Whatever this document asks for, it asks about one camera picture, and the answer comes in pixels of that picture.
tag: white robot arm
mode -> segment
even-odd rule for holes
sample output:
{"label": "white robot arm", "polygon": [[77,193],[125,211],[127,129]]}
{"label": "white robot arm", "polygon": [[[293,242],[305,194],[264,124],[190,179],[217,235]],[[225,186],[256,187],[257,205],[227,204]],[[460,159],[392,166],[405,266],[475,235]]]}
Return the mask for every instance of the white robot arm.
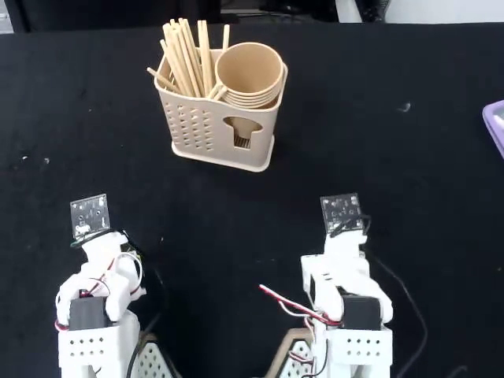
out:
{"label": "white robot arm", "polygon": [[[313,309],[261,285],[287,313],[304,317],[312,334],[309,354],[303,357],[291,349],[276,376],[291,376],[292,367],[294,372],[309,370],[302,378],[390,378],[392,331],[385,324],[393,308],[369,276],[360,248],[367,240],[362,222],[367,217],[361,215],[355,194],[322,198],[322,207],[328,231],[324,253],[301,257],[303,290]],[[267,376],[274,376],[271,371]]]}
{"label": "white robot arm", "polygon": [[[140,332],[137,316],[127,308],[146,290],[139,255],[131,247],[122,251],[122,246],[129,246],[122,232],[85,242],[88,261],[60,286],[55,326],[62,378],[91,378],[97,371],[126,377]],[[137,376],[135,366],[131,377]]]}

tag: cable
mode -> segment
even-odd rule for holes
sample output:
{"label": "cable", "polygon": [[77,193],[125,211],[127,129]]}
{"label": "cable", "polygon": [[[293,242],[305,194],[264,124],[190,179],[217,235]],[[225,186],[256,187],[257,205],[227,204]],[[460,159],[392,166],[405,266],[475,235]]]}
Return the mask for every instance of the cable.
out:
{"label": "cable", "polygon": [[301,357],[299,354],[294,353],[292,350],[289,350],[289,357],[299,362],[301,365],[313,364],[313,360],[307,360],[306,358]]}
{"label": "cable", "polygon": [[315,374],[305,374],[304,376],[301,376],[301,378],[310,378],[312,376],[319,376],[322,374],[322,372],[325,370],[325,366],[328,364],[328,354],[329,354],[329,340],[325,340],[325,358],[324,358],[324,364],[322,365],[322,368],[319,372]]}
{"label": "cable", "polygon": [[385,272],[387,272],[390,276],[392,276],[399,283],[399,285],[401,285],[401,287],[402,287],[404,293],[406,294],[406,297],[408,298],[409,303],[411,303],[411,306],[413,307],[413,310],[414,310],[415,314],[417,315],[417,318],[420,321],[422,329],[424,331],[424,335],[422,337],[422,340],[421,340],[420,345],[418,346],[417,350],[411,355],[409,360],[404,364],[403,367],[401,367],[401,369],[397,373],[396,378],[402,378],[406,374],[406,372],[410,369],[411,365],[420,357],[421,353],[424,351],[425,344],[427,344],[427,338],[428,338],[427,324],[425,323],[425,319],[424,319],[422,313],[420,312],[420,309],[418,308],[417,304],[415,303],[412,295],[410,294],[410,291],[408,290],[408,288],[406,287],[404,282],[402,282],[402,280],[392,271],[392,269],[388,268],[375,254],[373,254],[373,253],[369,253],[369,254],[372,256],[372,258],[374,258],[374,260],[378,263],[379,266],[381,266],[381,268]]}
{"label": "cable", "polygon": [[150,333],[150,331],[152,331],[152,328],[154,328],[154,326],[156,325],[156,323],[159,321],[160,318],[161,318],[161,312],[157,313],[152,318],[152,320],[150,321],[150,323],[147,325],[147,327],[143,331],[143,336],[137,342],[137,344],[135,346],[135,349],[133,350],[132,357],[129,359],[128,370],[126,372],[126,378],[131,378],[132,377],[133,365],[135,364],[136,355],[140,352],[140,348],[144,344],[147,335]]}
{"label": "cable", "polygon": [[307,313],[293,313],[281,301],[278,301],[278,304],[280,305],[280,307],[282,308],[283,311],[285,311],[286,313],[288,313],[292,317],[309,317],[309,315]]}
{"label": "cable", "polygon": [[63,324],[59,324],[57,319],[54,321],[54,327],[56,328],[56,331],[58,332],[63,332],[63,331],[68,331],[69,327]]}
{"label": "cable", "polygon": [[361,221],[367,221],[368,223],[366,224],[366,226],[364,227],[364,230],[362,231],[362,233],[364,235],[368,235],[368,231],[369,231],[369,228],[371,227],[371,217],[369,215],[365,215],[365,214],[354,214],[354,215],[351,215],[348,219],[346,219],[345,221],[341,222],[340,224],[338,224],[334,230],[331,231],[331,233],[329,234],[332,238],[338,236],[339,234],[341,234],[344,230],[344,228],[346,226],[348,226],[350,223],[354,222],[354,221],[358,221],[358,220],[361,220]]}
{"label": "cable", "polygon": [[91,240],[97,239],[100,236],[104,236],[105,234],[109,234],[110,232],[120,232],[121,234],[124,234],[124,231],[122,231],[122,230],[116,230],[114,228],[108,228],[106,230],[103,230],[103,231],[100,231],[100,232],[96,232],[96,233],[92,234],[89,237],[86,237],[86,235],[88,235],[88,234],[84,234],[79,239],[76,239],[74,242],[72,242],[70,244],[70,247],[71,248],[81,248],[81,246],[83,244],[85,244],[87,242],[90,242]]}
{"label": "cable", "polygon": [[303,323],[309,329],[309,332],[312,334],[312,343],[315,343],[315,331],[313,330],[313,326],[309,323],[308,317],[303,319]]}
{"label": "cable", "polygon": [[121,254],[117,257],[116,261],[119,261],[121,258],[129,257],[133,261],[135,261],[139,265],[139,282],[136,284],[135,289],[130,292],[130,295],[133,295],[134,293],[137,292],[138,289],[140,289],[140,285],[142,284],[142,278],[143,278],[143,265],[142,262],[140,261],[138,256],[135,256],[134,254],[131,254],[129,252],[121,252]]}
{"label": "cable", "polygon": [[99,284],[102,284],[103,286],[105,286],[105,288],[107,289],[107,291],[109,292],[109,295],[111,294],[111,291],[110,291],[110,287],[109,285],[107,285],[101,278],[93,278],[93,277],[83,277],[82,280],[91,280],[91,281],[98,281],[91,290],[87,291],[89,294],[91,294],[91,292],[96,289],[96,287],[98,287]]}
{"label": "cable", "polygon": [[461,372],[467,372],[467,366],[460,365],[456,367],[450,374],[448,374],[447,378],[455,378]]}
{"label": "cable", "polygon": [[271,290],[269,287],[266,287],[265,285],[259,285],[259,288],[261,290],[263,290],[267,295],[270,295],[272,297],[274,297],[274,299],[276,299],[278,302],[282,302],[283,304],[286,304],[286,305],[289,305],[291,307],[294,307],[295,309],[299,309],[301,310],[303,313],[306,313],[308,315],[310,315],[311,317],[314,317],[315,319],[317,319],[318,321],[321,321],[322,323],[324,324],[327,324],[327,325],[340,325],[340,322],[338,321],[331,321],[330,319],[328,318],[325,318],[323,316],[321,316],[320,314],[316,313],[315,311],[303,306],[303,305],[300,305],[299,303],[296,303],[296,302],[292,302],[291,300],[283,297],[282,295],[276,293],[275,291]]}
{"label": "cable", "polygon": [[[137,251],[140,251],[140,249],[129,239],[130,245],[133,246]],[[156,279],[159,283],[159,286],[161,287],[161,292],[163,293],[163,296],[166,297],[166,286],[165,282],[161,278],[161,274],[159,273],[158,269],[156,267],[152,268],[154,275],[156,276]],[[132,356],[130,357],[129,363],[128,363],[128,370],[126,372],[126,378],[131,378],[132,377],[132,371],[133,371],[133,365],[135,364],[135,359],[137,354],[140,352],[140,348],[143,346],[145,343],[145,340],[149,333],[152,331],[156,323],[159,321],[161,318],[161,315],[166,311],[167,309],[167,298],[163,298],[163,306],[159,310],[159,312],[152,318],[152,320],[149,322],[145,330],[143,331],[143,336],[142,338],[137,342],[135,349],[133,350]]]}

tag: white wall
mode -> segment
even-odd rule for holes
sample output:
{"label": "white wall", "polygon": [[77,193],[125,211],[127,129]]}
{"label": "white wall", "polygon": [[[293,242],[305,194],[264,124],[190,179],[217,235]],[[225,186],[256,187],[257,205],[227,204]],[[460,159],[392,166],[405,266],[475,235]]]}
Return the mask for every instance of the white wall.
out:
{"label": "white wall", "polygon": [[504,0],[390,0],[388,23],[504,22]]}

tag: black wire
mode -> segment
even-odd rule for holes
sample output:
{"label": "black wire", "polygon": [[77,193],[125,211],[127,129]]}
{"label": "black wire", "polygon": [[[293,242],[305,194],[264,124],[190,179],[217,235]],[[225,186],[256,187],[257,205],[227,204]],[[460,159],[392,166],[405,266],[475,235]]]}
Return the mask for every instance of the black wire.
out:
{"label": "black wire", "polygon": [[93,239],[97,239],[100,236],[104,236],[105,234],[109,234],[110,232],[115,232],[115,231],[118,231],[121,234],[124,234],[124,231],[122,231],[122,230],[116,230],[114,228],[109,228],[109,229],[103,230],[101,232],[97,232],[97,233],[95,233],[95,234],[93,234],[93,235],[91,235],[89,237],[86,237],[86,234],[84,234],[82,237],[80,237],[75,242],[73,242],[72,244],[70,244],[70,247],[71,248],[81,248],[81,246],[83,244],[85,244],[87,242],[90,242]]}
{"label": "black wire", "polygon": [[[129,242],[130,246],[135,248],[135,250],[138,253],[143,254],[143,252],[141,252],[141,250],[137,247],[137,245],[129,237],[128,237],[128,242]],[[152,271],[154,272],[154,275],[156,276],[156,279],[161,287],[162,294],[166,297],[166,286],[165,286],[165,282],[161,278],[161,274],[159,273],[158,269],[154,265],[152,266]],[[154,328],[156,323],[161,318],[161,315],[163,315],[163,313],[166,311],[166,309],[167,309],[167,300],[166,299],[167,298],[163,298],[162,308],[156,313],[156,315],[154,315],[152,320],[149,322],[149,324],[146,326],[145,330],[143,331],[142,338],[137,342],[135,349],[133,350],[132,356],[130,357],[130,360],[128,363],[128,370],[126,372],[126,378],[131,378],[132,371],[133,371],[133,365],[135,364],[136,356],[140,352],[140,348],[143,347],[145,340],[146,340],[147,336],[149,335],[150,331],[152,331],[152,329]]]}
{"label": "black wire", "polygon": [[338,224],[337,227],[335,227],[334,230],[331,231],[331,233],[329,234],[332,238],[338,236],[339,234],[341,234],[344,230],[345,227],[347,227],[350,223],[354,222],[354,221],[358,221],[358,220],[361,220],[361,221],[367,221],[367,224],[366,226],[364,227],[364,231],[362,232],[364,235],[368,235],[368,231],[369,231],[369,228],[371,227],[371,217],[369,215],[365,215],[365,214],[354,214],[354,215],[350,215],[350,217],[348,219],[346,219],[345,221],[341,222],[340,224]]}
{"label": "black wire", "polygon": [[460,365],[460,366],[456,367],[453,370],[453,372],[451,372],[450,374],[448,374],[447,378],[455,378],[461,372],[467,372],[467,366]]}
{"label": "black wire", "polygon": [[156,323],[159,321],[161,318],[161,312],[157,313],[150,323],[147,325],[145,330],[143,331],[143,336],[142,338],[137,342],[135,349],[133,350],[132,356],[129,359],[129,364],[128,364],[128,370],[126,372],[126,378],[132,378],[132,372],[133,372],[133,365],[135,364],[135,359],[136,355],[140,352],[140,348],[143,346],[147,335],[149,335],[150,331],[152,331],[152,328],[156,325]]}
{"label": "black wire", "polygon": [[304,376],[301,376],[301,378],[310,378],[311,376],[319,376],[322,374],[322,372],[325,370],[325,366],[328,364],[328,354],[329,354],[329,340],[325,340],[325,359],[324,359],[324,364],[322,365],[322,369],[315,373],[315,374],[305,374]]}
{"label": "black wire", "polygon": [[408,288],[406,287],[404,282],[402,282],[402,280],[392,271],[392,269],[387,267],[375,254],[373,254],[373,253],[369,253],[369,254],[378,263],[378,265],[381,266],[381,268],[385,272],[387,272],[390,276],[392,276],[401,285],[401,287],[404,290],[404,293],[406,294],[406,297],[408,298],[409,303],[411,303],[411,306],[413,307],[413,310],[414,310],[415,314],[417,315],[417,318],[420,321],[422,329],[424,331],[424,335],[422,337],[422,340],[421,340],[420,345],[418,346],[417,350],[415,351],[415,353],[413,353],[411,355],[409,360],[404,364],[403,367],[401,367],[401,369],[397,373],[396,378],[402,378],[406,374],[406,372],[410,369],[411,365],[420,357],[421,353],[424,351],[425,344],[427,344],[427,338],[428,338],[427,324],[425,323],[424,316],[420,312],[420,309],[418,308],[417,304],[415,303],[412,295],[410,294],[410,291],[408,290]]}

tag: stacked paper cup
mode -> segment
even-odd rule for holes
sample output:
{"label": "stacked paper cup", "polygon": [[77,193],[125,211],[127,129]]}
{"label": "stacked paper cup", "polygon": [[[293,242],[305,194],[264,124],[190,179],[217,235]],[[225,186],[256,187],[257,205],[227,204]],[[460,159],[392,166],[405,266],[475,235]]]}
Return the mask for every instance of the stacked paper cup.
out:
{"label": "stacked paper cup", "polygon": [[[284,63],[271,47],[261,43],[239,43],[226,49],[215,63],[213,93],[228,104],[243,109],[268,109],[275,105],[284,84]],[[235,134],[247,143],[260,125],[252,120],[231,119]]]}

